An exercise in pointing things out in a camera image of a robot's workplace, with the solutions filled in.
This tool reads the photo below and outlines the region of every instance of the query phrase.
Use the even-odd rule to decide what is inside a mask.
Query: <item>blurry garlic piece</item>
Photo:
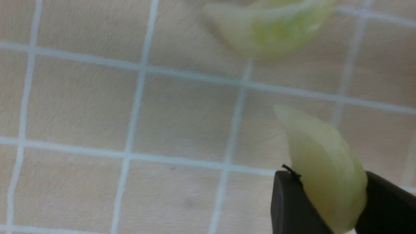
[[[333,7],[334,0],[258,0],[245,7],[209,3],[204,12],[239,53],[265,59],[316,37]]]
[[[286,106],[276,106],[289,143],[291,168],[335,234],[351,231],[367,202],[367,175],[337,129]]]

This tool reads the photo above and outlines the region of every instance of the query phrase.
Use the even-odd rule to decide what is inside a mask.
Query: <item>beige surface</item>
[[[132,163],[119,233],[207,233],[219,180],[218,170]]]
[[[272,106],[336,120],[342,84],[339,128],[364,167],[416,192],[414,1],[374,0],[357,53],[363,2],[340,0],[310,45],[253,63],[207,2],[0,1],[0,227],[12,204],[32,233],[270,233],[272,176],[290,164]]]
[[[15,224],[107,233],[120,167],[119,159],[27,149]]]

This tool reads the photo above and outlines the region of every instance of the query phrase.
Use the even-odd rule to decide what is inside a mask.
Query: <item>grid pattern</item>
[[[233,154],[235,151],[235,144],[237,141],[237,136],[238,136],[238,131],[239,131],[239,125],[240,125],[242,113],[243,113],[243,107],[244,107],[245,99],[247,97],[247,93],[249,90],[267,90],[267,91],[276,92],[280,94],[287,94],[287,95],[294,95],[298,97],[306,97],[306,98],[313,98],[313,99],[336,102],[337,103],[336,108],[332,116],[332,122],[336,126],[339,126],[340,124],[340,119],[341,119],[345,104],[353,104],[353,105],[362,106],[362,107],[369,107],[369,108],[374,108],[374,109],[388,110],[391,112],[416,115],[416,109],[411,108],[411,107],[403,107],[399,105],[364,100],[360,98],[347,97],[346,95],[350,87],[351,76],[352,76],[352,72],[355,66],[357,53],[359,51],[359,47],[361,44],[361,40],[363,38],[363,34],[366,30],[365,27],[366,27],[366,22],[368,19],[378,19],[378,20],[383,20],[383,21],[403,25],[406,27],[416,28],[416,22],[414,21],[371,11],[370,10],[370,6],[372,3],[371,0],[364,0],[364,5],[361,9],[356,9],[356,8],[352,8],[348,6],[339,6],[337,9],[339,12],[356,15],[359,18],[358,18],[357,26],[355,29],[355,36],[351,42],[350,51],[348,53],[347,62],[345,64],[344,73],[342,76],[342,86],[341,86],[339,93],[336,95],[322,93],[322,92],[306,91],[306,90],[289,88],[289,87],[280,87],[276,85],[265,85],[262,83],[253,82],[251,81],[252,69],[253,69],[252,60],[248,61],[242,80],[235,80],[235,79],[231,79],[227,77],[212,76],[212,75],[201,74],[201,73],[196,73],[196,72],[173,70],[167,67],[157,67],[157,66],[148,65],[149,52],[151,48],[153,31],[155,28],[155,21],[156,21],[156,16],[157,16],[158,3],[159,3],[158,0],[153,0],[151,3],[150,18],[148,21],[148,27],[147,27],[148,29],[147,29],[147,33],[146,33],[146,37],[144,41],[144,48],[142,52],[141,63],[132,63],[132,62],[127,62],[127,61],[122,61],[122,60],[107,59],[107,58],[98,57],[94,55],[77,54],[77,53],[72,53],[72,52],[37,47],[37,37],[38,37],[37,34],[38,34],[38,28],[39,28],[39,23],[40,23],[41,14],[42,14],[42,0],[36,0],[35,13],[33,16],[32,30],[30,34],[29,45],[0,41],[0,48],[16,50],[16,51],[24,51],[28,53],[27,71],[26,71],[25,85],[24,85],[23,98],[22,98],[21,110],[20,110],[19,135],[18,135],[18,138],[0,137],[1,144],[17,146],[16,163],[15,163],[15,167],[14,167],[11,182],[10,182],[10,187],[9,187],[8,194],[7,194],[7,203],[8,203],[7,225],[0,226],[1,230],[5,230],[7,234],[11,234],[12,232],[39,233],[39,234],[49,234],[49,233],[92,234],[93,233],[93,232],[82,232],[82,231],[75,231],[75,230],[71,231],[71,230],[60,230],[60,229],[23,227],[23,226],[18,226],[14,224],[15,191],[16,191],[16,186],[18,183],[19,175],[21,174],[24,151],[25,149],[28,149],[28,148],[47,149],[47,150],[60,151],[60,152],[84,154],[84,155],[90,155],[90,156],[96,156],[96,157],[111,157],[111,158],[122,159],[121,175],[119,178],[118,188],[117,188],[116,198],[115,198],[115,203],[114,203],[114,214],[113,214],[113,219],[112,219],[112,224],[111,224],[111,234],[116,234],[119,229],[118,224],[119,224],[119,219],[120,219],[120,210],[121,210],[123,192],[126,186],[128,175],[129,175],[130,163],[133,160],[134,161],[146,161],[146,162],[161,162],[161,163],[168,163],[168,164],[181,164],[181,165],[187,165],[187,166],[192,166],[192,167],[202,167],[202,168],[221,170],[222,173],[221,173],[219,186],[217,189],[215,208],[214,208],[214,212],[212,216],[212,222],[210,223],[210,227],[209,227],[209,233],[215,234],[217,233],[219,222],[220,222],[221,210],[222,210],[222,205],[223,205],[223,201],[224,201],[225,193],[227,189],[229,173],[230,172],[242,172],[242,173],[249,173],[249,174],[256,174],[256,175],[263,175],[263,176],[271,177],[274,175],[274,172],[275,172],[272,169],[264,169],[264,168],[256,168],[256,167],[248,167],[248,166],[240,166],[240,165],[232,164]],[[64,145],[64,144],[57,144],[57,143],[43,142],[43,141],[33,141],[33,140],[26,139],[25,135],[26,135],[27,109],[28,109],[28,102],[29,102],[29,97],[30,97],[30,92],[31,92],[31,87],[32,87],[36,55],[56,57],[56,58],[74,60],[78,62],[85,62],[85,63],[91,63],[91,64],[105,65],[109,67],[124,68],[124,69],[129,69],[129,70],[134,70],[134,71],[139,72],[136,93],[134,96],[134,104],[132,107],[131,118],[130,118],[130,123],[129,123],[128,136],[127,136],[124,151],[111,151],[111,150],[104,150],[104,149],[98,149],[98,148],[72,146],[72,145]],[[225,84],[225,85],[238,87],[239,92],[238,92],[236,106],[233,112],[233,120],[232,120],[231,129],[230,129],[230,136],[228,139],[224,162],[222,163],[206,162],[203,160],[196,160],[196,159],[186,159],[186,158],[181,158],[181,157],[168,157],[168,156],[154,155],[154,154],[139,154],[139,153],[133,152],[133,144],[134,144],[136,129],[137,127],[140,127],[136,125],[137,125],[138,119],[140,118],[139,110],[140,110],[142,96],[144,92],[146,74],[164,74],[164,75],[178,77],[181,79],[200,80],[200,81],[207,82],[207,83]],[[406,187],[405,189],[407,189],[410,192],[416,193],[416,188]]]

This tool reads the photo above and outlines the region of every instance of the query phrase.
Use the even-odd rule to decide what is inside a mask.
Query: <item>white grid line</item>
[[[365,12],[368,8],[370,8],[371,4],[372,4],[372,0],[363,0],[364,6],[360,10],[360,13],[358,14],[359,17],[357,19],[357,26],[355,28],[355,34],[354,34],[354,37],[352,38],[351,45],[349,47],[349,52],[347,55],[344,72],[341,77],[341,87],[339,89],[338,94],[339,96],[342,96],[342,97],[347,96],[347,93],[351,84],[355,62],[358,57],[360,44],[364,37],[366,25],[367,25],[367,15]],[[335,110],[334,110],[331,122],[337,128],[339,127],[339,124],[341,123],[344,105],[345,103],[343,102],[343,99],[341,99],[340,101],[337,102],[335,106]]]
[[[39,227],[25,227],[25,226],[14,226],[12,228],[14,232],[30,233],[30,234],[102,234],[98,232],[83,232],[66,229],[49,229]]]
[[[0,138],[0,144],[5,144],[5,145],[16,145],[15,144],[16,141],[17,139],[7,139],[4,142]],[[26,141],[24,143],[24,146],[25,148],[31,148],[31,149],[52,150],[52,151],[66,152],[66,153],[71,153],[71,154],[80,154],[80,155],[86,155],[86,156],[92,156],[92,157],[108,157],[108,158],[122,158],[122,159],[129,158],[130,160],[139,160],[139,161],[145,161],[145,162],[160,162],[160,163],[167,163],[167,164],[178,164],[178,165],[202,167],[202,168],[209,168],[209,169],[220,169],[220,170],[225,169],[225,164],[221,162],[208,162],[208,161],[202,161],[202,160],[163,156],[163,155],[156,155],[156,154],[138,154],[138,153],[126,154],[123,151],[111,151],[111,150],[103,150],[103,149],[95,149],[95,148],[86,148],[86,147],[64,145],[64,144],[57,144],[57,143],[51,143],[51,142],[41,142],[41,141]],[[247,174],[255,174],[255,175],[265,175],[265,176],[274,176],[275,174],[275,170],[272,170],[272,169],[255,168],[255,167],[247,167],[247,166],[240,166],[240,165],[229,165],[229,171],[241,172],[241,173],[247,173]]]
[[[94,55],[77,54],[77,53],[52,50],[52,49],[47,49],[47,48],[37,48],[36,38],[37,38],[37,30],[39,27],[39,21],[40,21],[40,16],[41,16],[41,11],[42,11],[42,0],[36,0],[36,9],[35,9],[35,14],[34,14],[34,20],[32,23],[30,45],[23,45],[23,44],[18,44],[18,43],[0,41],[0,48],[28,52],[27,75],[26,75],[26,80],[25,80],[24,95],[23,95],[22,104],[21,104],[19,138],[16,139],[16,138],[9,138],[9,137],[0,137],[0,144],[18,145],[17,160],[16,160],[14,171],[13,171],[13,176],[12,176],[12,180],[10,183],[9,191],[7,194],[7,197],[8,197],[7,199],[7,203],[8,203],[7,225],[0,225],[0,229],[6,230],[7,234],[10,234],[11,231],[30,232],[30,233],[39,233],[39,234],[49,234],[49,233],[94,234],[92,232],[80,232],[80,231],[60,230],[60,229],[43,229],[43,228],[23,227],[23,226],[13,225],[14,191],[17,185],[19,174],[20,174],[22,160],[23,160],[23,151],[25,147],[57,150],[57,151],[62,151],[62,152],[86,154],[86,155],[91,155],[91,156],[123,158],[124,162],[123,162],[123,168],[122,168],[122,172],[120,176],[119,189],[121,188],[124,189],[124,185],[126,182],[125,179],[127,178],[127,174],[128,174],[128,162],[130,159],[153,161],[153,162],[165,162],[165,163],[172,163],[172,164],[183,164],[183,165],[190,165],[190,166],[195,166],[195,167],[206,167],[206,168],[212,168],[212,169],[221,169],[223,170],[223,177],[224,177],[224,182],[221,185],[223,186],[223,189],[221,189],[221,193],[219,193],[219,196],[217,199],[217,205],[219,205],[218,208],[216,208],[216,210],[218,210],[217,217],[215,217],[215,214],[213,215],[213,224],[211,224],[210,233],[215,233],[215,229],[218,224],[220,210],[221,210],[221,203],[222,203],[221,200],[223,199],[223,196],[225,193],[227,174],[229,171],[274,176],[274,173],[275,173],[274,170],[231,165],[230,163],[231,163],[232,153],[230,152],[233,152],[234,146],[231,146],[230,150],[227,150],[227,157],[224,163],[205,162],[205,161],[198,161],[198,160],[192,160],[192,159],[150,155],[150,154],[132,154],[131,153],[132,143],[129,144],[129,142],[132,142],[131,139],[134,139],[134,132],[132,131],[135,130],[134,124],[136,122],[134,122],[133,124],[132,123],[130,124],[129,136],[128,136],[128,140],[126,141],[125,152],[109,151],[109,150],[103,150],[103,149],[92,149],[92,148],[79,147],[79,146],[69,146],[69,145],[55,144],[55,143],[50,143],[50,142],[26,141],[25,140],[27,104],[28,104],[28,99],[30,95],[32,74],[33,74],[33,70],[35,66],[35,55],[52,56],[52,57],[58,57],[58,58],[63,58],[63,59],[68,59],[68,60],[79,61],[79,62],[87,62],[87,63],[93,63],[93,64],[98,64],[98,65],[120,67],[120,68],[126,68],[130,70],[139,71],[138,90],[136,92],[135,103],[134,103],[134,107],[132,110],[131,122],[133,122],[134,119],[137,119],[138,114],[139,114],[138,110],[140,107],[141,92],[143,91],[144,75],[145,75],[146,70],[152,73],[161,73],[161,74],[177,76],[177,77],[181,77],[185,79],[202,80],[205,82],[213,82],[213,83],[226,84],[226,85],[241,85],[241,82],[239,80],[229,79],[226,77],[215,77],[215,76],[206,75],[206,74],[177,71],[177,70],[173,70],[173,69],[165,68],[165,67],[147,66],[147,57],[149,55],[149,50],[150,50],[151,34],[153,33],[153,29],[154,29],[154,20],[156,16],[157,2],[158,2],[157,0],[154,0],[152,2],[152,7],[153,7],[152,10],[154,10],[154,13],[151,13],[151,18],[153,15],[153,20],[149,19],[148,32],[146,34],[146,41],[148,42],[147,43],[145,42],[144,50],[143,50],[143,57],[146,57],[146,59],[145,60],[142,59],[141,64],[135,64],[135,63],[127,62],[127,61],[120,61],[120,60],[114,60],[114,59],[107,59],[107,58],[102,58],[102,57],[98,57]],[[387,15],[384,13],[371,12],[366,9],[357,10],[355,8],[341,6],[341,7],[337,7],[337,12],[347,13],[351,15],[365,14],[368,19],[378,19],[378,20],[383,20],[383,21],[387,21],[391,23],[396,23],[396,24],[403,25],[403,26],[416,27],[416,22],[412,20],[407,20],[407,19],[403,19],[400,17]],[[239,96],[244,97],[245,92],[247,91],[245,90],[246,88],[267,90],[267,91],[279,92],[279,93],[288,94],[288,95],[296,95],[296,96],[302,96],[302,97],[317,98],[317,99],[322,99],[322,100],[343,102],[343,103],[349,103],[353,105],[360,105],[360,106],[365,106],[365,107],[370,107],[370,108],[377,108],[377,109],[388,110],[388,111],[393,111],[393,112],[401,112],[401,113],[416,115],[416,110],[412,108],[400,107],[396,105],[373,102],[373,101],[362,100],[362,99],[357,99],[357,98],[343,97],[343,95],[329,95],[325,93],[311,92],[311,91],[306,91],[306,90],[297,90],[297,89],[285,88],[285,87],[279,87],[279,86],[269,86],[269,85],[264,85],[260,83],[249,82],[247,80],[245,82],[243,81]],[[242,101],[239,101],[239,103],[241,102],[242,103],[241,106],[243,106],[244,98],[241,98],[241,99]],[[230,136],[230,139],[232,138],[229,142],[230,144],[235,144],[235,138],[236,138],[237,131],[238,131],[238,122],[239,122],[238,118],[241,118],[241,111],[242,111],[242,107],[240,108],[236,107],[236,111],[235,111],[237,113],[235,115],[236,120],[234,120],[235,123],[233,123],[233,125],[234,124],[236,125],[236,129],[234,129],[233,127],[232,132],[234,132],[234,136]],[[416,192],[416,188],[414,187],[403,187],[403,188],[409,192]],[[114,211],[115,213],[116,213],[117,206],[120,206],[120,205],[115,204],[115,211]],[[115,220],[113,220],[111,233],[116,233],[116,230],[117,230],[116,225],[114,225],[114,223],[118,223],[118,217],[114,219]]]
[[[14,223],[14,196],[19,180],[20,171],[22,170],[23,157],[24,157],[24,141],[26,138],[26,116],[27,106],[29,103],[30,89],[32,87],[33,71],[35,70],[35,57],[34,48],[36,47],[37,33],[39,29],[40,17],[42,14],[42,0],[36,0],[35,12],[32,20],[32,29],[30,32],[30,46],[27,52],[27,67],[26,67],[26,78],[25,85],[23,88],[23,96],[20,103],[20,122],[19,122],[19,139],[17,142],[17,156],[15,167],[13,168],[12,178],[10,180],[9,190],[7,192],[7,226],[6,233],[12,234],[12,228]]]
[[[143,54],[141,57],[142,68],[139,71],[134,104],[131,110],[129,132],[128,132],[127,139],[126,139],[125,153],[128,155],[131,154],[132,149],[133,149],[134,136],[136,133],[137,121],[139,119],[141,98],[143,96],[143,89],[144,89],[144,85],[146,81],[147,61],[149,59],[149,52],[150,52],[150,46],[152,43],[153,31],[155,28],[158,5],[159,5],[159,0],[152,0],[151,7],[150,7],[150,16],[149,16],[149,20],[147,24],[147,32],[146,32],[144,45],[143,45]],[[121,167],[120,180],[119,180],[117,194],[116,194],[116,198],[114,202],[113,220],[112,220],[111,232],[110,232],[111,234],[118,233],[118,226],[119,226],[120,212],[121,212],[121,202],[123,199],[127,177],[129,176],[129,168],[130,168],[130,157],[127,156],[123,160],[123,166]]]
[[[210,224],[210,228],[208,232],[209,234],[216,233],[217,227],[220,221],[222,204],[223,204],[225,192],[227,189],[228,172],[230,171],[230,165],[232,164],[235,144],[237,143],[238,130],[239,130],[240,122],[241,122],[241,117],[243,114],[245,98],[247,95],[246,83],[249,82],[251,79],[252,70],[253,70],[253,60],[249,59],[247,67],[244,72],[240,91],[238,93],[237,103],[235,105],[235,111],[234,111],[234,116],[233,116],[231,130],[230,130],[230,138],[228,140],[227,150],[225,153],[224,169],[222,171],[220,183],[217,188],[217,197],[215,200],[214,212],[212,215],[211,224]]]
[[[0,48],[10,49],[10,50],[17,49],[19,51],[28,51],[28,46],[24,46],[24,45],[17,46],[17,44],[9,43],[9,42],[0,42]],[[74,61],[88,62],[83,59],[85,57],[83,57],[83,55],[81,54],[78,54],[81,56],[81,57],[78,57],[77,54],[73,54],[70,52],[44,49],[44,48],[37,48],[35,51],[36,51],[36,54],[46,54],[45,50],[54,51],[53,53],[48,53],[48,54],[49,55],[53,54],[53,56],[58,57],[58,58],[64,58],[64,59],[70,58],[71,60],[74,60]],[[100,57],[95,57],[95,58],[97,58],[98,60],[96,60],[94,64],[109,65],[109,64],[101,63],[100,60],[102,58]],[[141,68],[142,68],[142,65],[136,64],[133,70],[141,70]],[[201,80],[201,81],[208,82],[208,83],[216,83],[216,84],[223,84],[223,85],[241,85],[241,81],[236,80],[236,79],[217,77],[217,76],[201,74],[201,73],[180,71],[180,70],[175,70],[175,69],[165,68],[165,67],[153,67],[153,66],[148,65],[146,67],[146,71],[149,73],[166,74],[172,77],[178,77],[178,78],[183,78],[183,79]],[[322,93],[322,92],[300,90],[300,89],[281,87],[281,86],[276,86],[276,85],[267,85],[267,84],[262,84],[262,83],[257,83],[257,82],[247,82],[245,86],[249,89],[277,92],[281,94],[294,95],[294,96],[299,96],[299,97],[309,97],[309,98],[321,99],[321,100],[326,100],[326,101],[334,101],[334,102],[342,101],[345,104],[352,104],[352,105],[369,107],[369,108],[374,108],[374,109],[381,109],[381,110],[387,110],[387,111],[392,111],[392,112],[416,115],[416,109],[414,108],[402,107],[398,105],[369,101],[369,100],[364,100],[364,99],[359,99],[359,98],[343,97],[341,95],[333,95],[333,94],[327,94],[327,93]]]

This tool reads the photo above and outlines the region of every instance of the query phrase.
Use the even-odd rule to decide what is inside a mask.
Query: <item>black tongs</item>
[[[333,234],[303,191],[300,175],[277,171],[273,185],[273,234]],[[386,179],[366,172],[367,205],[357,234],[416,234],[416,197]]]

